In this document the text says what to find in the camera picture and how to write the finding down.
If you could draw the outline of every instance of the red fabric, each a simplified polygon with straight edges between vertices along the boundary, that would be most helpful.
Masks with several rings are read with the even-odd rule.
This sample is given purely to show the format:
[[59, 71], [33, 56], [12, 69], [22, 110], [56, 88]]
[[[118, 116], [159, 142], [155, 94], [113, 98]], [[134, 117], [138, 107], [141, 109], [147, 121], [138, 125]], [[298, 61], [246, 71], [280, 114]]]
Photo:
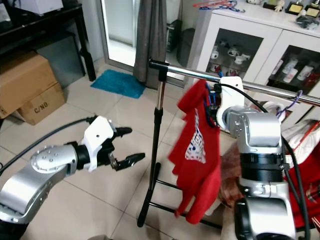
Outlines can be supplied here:
[[176, 183], [182, 189], [182, 202], [175, 215], [183, 213], [195, 196], [186, 215], [191, 224], [197, 224], [214, 203], [221, 183], [220, 129], [207, 123], [204, 101], [209, 104], [209, 92], [206, 81], [199, 80], [178, 103], [186, 113], [186, 124], [168, 157], [175, 164], [172, 172], [178, 175]]
[[[320, 142], [313, 149], [312, 153], [308, 156], [308, 158], [299, 165], [303, 189], [304, 189], [304, 198], [306, 201], [306, 207], [308, 210], [308, 216], [310, 222], [312, 222], [311, 218], [320, 215], [320, 200], [317, 199], [316, 202], [311, 201], [306, 197], [306, 191], [310, 189], [311, 184], [317, 185], [320, 182]], [[292, 182], [295, 186], [297, 192], [299, 192], [296, 171], [294, 168], [291, 168], [289, 174], [292, 178]], [[296, 228], [303, 227], [304, 219], [301, 215], [301, 211], [298, 207], [297, 201], [290, 191], [290, 203], [292, 207], [292, 212], [294, 216], [294, 224]]]

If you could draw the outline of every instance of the cardboard box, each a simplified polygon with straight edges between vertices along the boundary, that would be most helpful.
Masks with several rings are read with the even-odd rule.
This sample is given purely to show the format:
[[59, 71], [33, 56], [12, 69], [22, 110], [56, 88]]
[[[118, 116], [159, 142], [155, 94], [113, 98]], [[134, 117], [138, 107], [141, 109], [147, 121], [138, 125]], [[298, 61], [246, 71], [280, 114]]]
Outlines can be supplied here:
[[17, 112], [25, 122], [35, 125], [66, 102], [59, 83], [25, 103]]
[[1, 59], [0, 71], [1, 119], [57, 83], [48, 60], [35, 52]]

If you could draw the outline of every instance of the black stand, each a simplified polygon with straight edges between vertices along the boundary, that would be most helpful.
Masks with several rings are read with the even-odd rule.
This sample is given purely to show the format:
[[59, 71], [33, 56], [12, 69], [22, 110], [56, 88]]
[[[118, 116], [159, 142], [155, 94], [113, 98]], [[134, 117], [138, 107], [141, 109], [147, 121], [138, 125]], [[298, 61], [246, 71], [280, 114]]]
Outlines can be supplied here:
[[[171, 183], [161, 181], [158, 179], [161, 163], [157, 162], [157, 151], [158, 151], [158, 143], [159, 143], [160, 126], [161, 126], [162, 116], [163, 116], [163, 112], [164, 112], [163, 111], [163, 101], [164, 101], [164, 92], [165, 92], [165, 86], [166, 86], [166, 81], [167, 81], [168, 66], [169, 66], [169, 64], [164, 65], [164, 62], [157, 62], [157, 61], [151, 62], [151, 60], [149, 61], [150, 68], [155, 68], [155, 69], [159, 70], [159, 87], [158, 87], [157, 106], [154, 110], [154, 130], [153, 130], [153, 144], [152, 144], [149, 188], [146, 192], [143, 206], [142, 206], [141, 212], [139, 214], [139, 217], [137, 219], [137, 225], [140, 228], [145, 224], [146, 217], [147, 217], [148, 210], [149, 210], [149, 206], [153, 206], [153, 207], [165, 210], [170, 213], [175, 212], [175, 210], [172, 208], [169, 208], [167, 206], [163, 206], [161, 204], [158, 204], [156, 202], [151, 201], [152, 195], [154, 194], [154, 189], [155, 189], [156, 183], [166, 185], [170, 188], [179, 189], [176, 185], [173, 185]], [[206, 221], [206, 220], [203, 220], [203, 219], [200, 222], [203, 224], [209, 225], [211, 227], [217, 228], [217, 229], [222, 229], [222, 226], [214, 224], [214, 223]]]

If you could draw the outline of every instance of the stand base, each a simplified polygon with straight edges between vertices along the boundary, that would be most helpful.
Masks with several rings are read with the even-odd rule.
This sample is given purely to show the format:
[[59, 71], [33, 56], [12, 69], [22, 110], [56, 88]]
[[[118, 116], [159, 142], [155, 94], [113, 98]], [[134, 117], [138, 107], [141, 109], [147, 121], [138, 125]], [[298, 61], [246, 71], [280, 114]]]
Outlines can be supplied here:
[[[139, 228], [141, 228], [145, 224], [146, 217], [147, 217], [148, 210], [149, 210], [149, 206], [153, 206], [155, 208], [162, 209], [162, 210], [165, 210], [165, 211], [170, 212], [170, 213], [175, 213], [175, 211], [176, 211], [176, 210], [174, 210], [174, 209], [172, 209], [170, 207], [163, 206], [161, 204], [158, 204], [156, 202], [152, 202], [151, 201], [152, 195], [154, 194], [154, 189], [155, 189], [156, 183], [163, 184], [163, 185], [166, 185], [166, 186], [171, 187], [171, 188], [179, 189], [176, 185], [173, 185], [171, 183], [168, 183], [168, 182], [165, 182], [165, 181], [162, 181], [162, 180], [158, 179], [159, 172], [160, 172], [160, 167], [161, 167], [161, 163], [157, 162], [155, 164], [155, 172], [154, 172], [154, 175], [155, 175], [154, 177], [155, 177], [156, 181], [154, 182], [154, 185], [152, 187], [149, 187], [148, 191], [146, 192], [145, 199], [144, 199], [144, 202], [143, 202], [143, 206], [142, 206], [141, 212], [139, 214], [139, 217], [137, 219], [137, 226]], [[182, 217], [185, 217], [186, 215], [187, 215], [186, 213], [182, 213], [181, 214]], [[207, 220], [201, 219], [200, 223], [208, 225], [208, 226], [211, 226], [211, 227], [219, 229], [219, 230], [222, 229], [222, 226], [220, 226], [218, 224], [214, 224], [214, 223], [209, 222]]]

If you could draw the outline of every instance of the black wire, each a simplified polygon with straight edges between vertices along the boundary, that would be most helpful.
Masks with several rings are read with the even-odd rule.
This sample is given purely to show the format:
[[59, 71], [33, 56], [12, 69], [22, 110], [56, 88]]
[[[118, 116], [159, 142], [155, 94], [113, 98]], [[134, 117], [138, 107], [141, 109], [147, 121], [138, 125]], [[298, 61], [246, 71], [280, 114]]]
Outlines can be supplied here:
[[69, 122], [61, 127], [58, 127], [57, 129], [49, 132], [48, 134], [44, 135], [43, 137], [41, 137], [40, 139], [38, 139], [37, 141], [35, 141], [34, 143], [32, 143], [30, 146], [28, 146], [26, 149], [24, 149], [23, 151], [21, 151], [18, 155], [16, 155], [14, 158], [12, 158], [10, 161], [8, 161], [5, 165], [3, 165], [1, 168], [0, 168], [0, 176], [2, 175], [2, 173], [8, 168], [10, 167], [15, 161], [17, 161], [19, 158], [21, 158], [26, 152], [28, 152], [29, 150], [33, 149], [36, 145], [38, 145], [39, 143], [41, 143], [42, 141], [44, 141], [45, 139], [47, 139], [48, 137], [52, 136], [53, 134], [63, 130], [63, 129], [66, 129], [72, 125], [75, 125], [75, 124], [79, 124], [79, 123], [82, 123], [82, 122], [88, 122], [90, 119], [90, 117], [87, 117], [87, 118], [82, 118], [82, 119], [79, 119], [79, 120], [76, 120], [76, 121], [72, 121], [72, 122]]
[[[238, 93], [242, 94], [247, 99], [249, 99], [261, 111], [263, 111], [264, 113], [268, 113], [268, 111], [261, 104], [259, 104], [251, 96], [249, 96], [245, 92], [241, 91], [240, 89], [238, 89], [238, 88], [236, 88], [236, 87], [234, 87], [232, 85], [224, 84], [224, 83], [218, 83], [218, 85], [223, 86], [223, 87], [227, 87], [227, 88], [230, 88], [230, 89], [233, 89], [233, 90], [237, 91]], [[302, 213], [302, 217], [303, 217], [303, 220], [304, 220], [304, 239], [305, 240], [310, 240], [310, 225], [309, 225], [308, 210], [307, 210], [305, 192], [304, 192], [304, 188], [303, 188], [303, 185], [302, 185], [301, 174], [300, 174], [299, 166], [298, 166], [298, 163], [297, 163], [296, 155], [294, 153], [294, 150], [289, 145], [288, 141], [282, 135], [281, 135], [281, 139], [282, 139], [282, 142], [284, 143], [285, 147], [287, 148], [287, 150], [289, 151], [289, 153], [290, 153], [290, 155], [292, 157], [292, 162], [293, 162], [293, 166], [294, 166], [294, 169], [295, 169], [295, 176], [296, 176], [296, 179], [297, 179], [298, 188], [299, 188], [299, 192], [300, 192], [300, 195], [301, 195], [301, 198], [299, 198], [298, 193], [295, 192], [294, 197], [296, 197], [295, 200], [298, 203], [298, 206], [300, 208], [300, 211]], [[292, 180], [291, 180], [289, 174], [287, 175], [287, 178], [290, 179], [290, 181], [292, 183]], [[293, 186], [293, 184], [291, 186], [291, 184], [289, 183], [289, 185], [292, 188], [291, 189], [292, 192], [296, 191], [294, 186]]]

